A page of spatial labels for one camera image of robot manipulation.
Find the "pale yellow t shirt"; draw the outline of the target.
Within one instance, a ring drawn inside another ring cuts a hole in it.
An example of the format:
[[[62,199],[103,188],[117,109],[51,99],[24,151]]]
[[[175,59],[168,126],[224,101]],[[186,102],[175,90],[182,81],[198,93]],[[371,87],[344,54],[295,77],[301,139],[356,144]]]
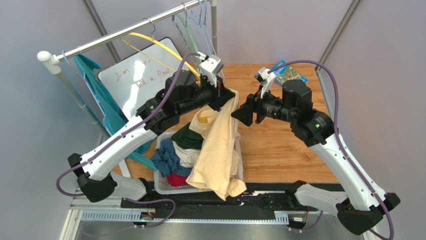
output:
[[[241,160],[235,150],[235,141],[240,134],[239,122],[231,113],[239,107],[239,92],[230,91],[234,97],[220,111],[203,107],[189,125],[191,131],[203,137],[203,143],[186,182],[200,191],[212,190],[223,201],[247,189],[242,180],[235,178]]]

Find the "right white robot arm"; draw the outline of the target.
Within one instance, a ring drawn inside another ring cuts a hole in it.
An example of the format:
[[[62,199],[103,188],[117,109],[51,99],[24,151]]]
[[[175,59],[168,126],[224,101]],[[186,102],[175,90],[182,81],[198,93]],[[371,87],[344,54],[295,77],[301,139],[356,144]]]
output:
[[[387,211],[401,201],[385,192],[350,157],[332,119],[313,107],[312,91],[302,80],[289,80],[282,86],[282,97],[267,92],[250,94],[232,113],[246,126],[264,118],[288,122],[294,135],[311,148],[338,179],[343,191],[329,191],[298,180],[285,190],[291,208],[312,207],[338,218],[352,234],[362,235],[376,226]]]

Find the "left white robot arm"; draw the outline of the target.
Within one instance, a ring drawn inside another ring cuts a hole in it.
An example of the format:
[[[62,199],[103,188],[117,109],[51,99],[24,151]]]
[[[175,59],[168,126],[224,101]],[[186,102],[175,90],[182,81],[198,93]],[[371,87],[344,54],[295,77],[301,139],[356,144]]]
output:
[[[108,140],[86,154],[70,155],[68,162],[83,196],[92,203],[108,197],[142,199],[147,193],[143,181],[118,175],[112,169],[140,146],[177,125],[182,115],[204,106],[221,111],[236,95],[222,81],[214,86],[203,75],[200,82],[201,85],[196,83],[189,70],[175,72],[165,81],[164,88]]]

